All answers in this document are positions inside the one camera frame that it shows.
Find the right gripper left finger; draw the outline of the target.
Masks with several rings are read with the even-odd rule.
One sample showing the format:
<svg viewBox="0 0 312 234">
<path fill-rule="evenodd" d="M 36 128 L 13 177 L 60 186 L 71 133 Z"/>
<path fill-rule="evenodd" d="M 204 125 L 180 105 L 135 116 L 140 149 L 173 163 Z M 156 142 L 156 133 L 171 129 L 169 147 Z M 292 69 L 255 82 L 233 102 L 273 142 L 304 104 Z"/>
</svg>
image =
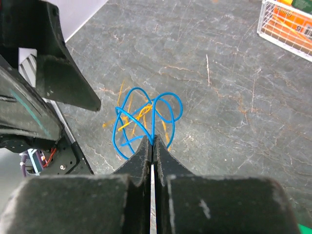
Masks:
<svg viewBox="0 0 312 234">
<path fill-rule="evenodd" d="M 3 234 L 147 234 L 151 152 L 144 137 L 110 175 L 52 175 L 23 181 L 0 217 Z"/>
</svg>

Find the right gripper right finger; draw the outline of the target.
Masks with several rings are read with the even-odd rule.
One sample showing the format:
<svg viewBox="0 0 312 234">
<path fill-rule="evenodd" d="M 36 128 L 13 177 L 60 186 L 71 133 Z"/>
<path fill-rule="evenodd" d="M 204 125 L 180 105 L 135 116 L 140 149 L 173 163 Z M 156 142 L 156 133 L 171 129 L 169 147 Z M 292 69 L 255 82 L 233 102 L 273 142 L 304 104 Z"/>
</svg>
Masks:
<svg viewBox="0 0 312 234">
<path fill-rule="evenodd" d="M 195 175 L 155 137 L 159 234 L 298 234 L 280 184 L 254 175 Z"/>
</svg>

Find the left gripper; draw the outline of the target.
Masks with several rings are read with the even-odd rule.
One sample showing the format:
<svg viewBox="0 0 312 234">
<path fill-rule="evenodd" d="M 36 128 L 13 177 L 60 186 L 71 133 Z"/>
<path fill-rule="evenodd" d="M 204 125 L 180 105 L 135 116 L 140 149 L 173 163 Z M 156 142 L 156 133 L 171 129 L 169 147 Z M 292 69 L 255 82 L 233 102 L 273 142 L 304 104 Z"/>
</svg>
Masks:
<svg viewBox="0 0 312 234">
<path fill-rule="evenodd" d="M 0 55 L 12 68 L 18 67 L 20 48 L 37 50 L 36 90 L 42 97 L 100 110 L 99 97 L 66 47 L 55 5 L 42 0 L 0 2 Z"/>
</svg>

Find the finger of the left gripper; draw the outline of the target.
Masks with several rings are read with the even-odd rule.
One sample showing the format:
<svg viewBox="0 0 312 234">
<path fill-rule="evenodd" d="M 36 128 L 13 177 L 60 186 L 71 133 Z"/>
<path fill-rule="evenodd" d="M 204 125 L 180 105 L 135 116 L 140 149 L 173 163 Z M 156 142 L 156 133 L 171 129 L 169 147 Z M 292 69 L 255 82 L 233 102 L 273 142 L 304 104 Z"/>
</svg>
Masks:
<svg viewBox="0 0 312 234">
<path fill-rule="evenodd" d="M 18 70 L 0 58 L 0 133 L 57 141 L 62 123 Z"/>
</svg>

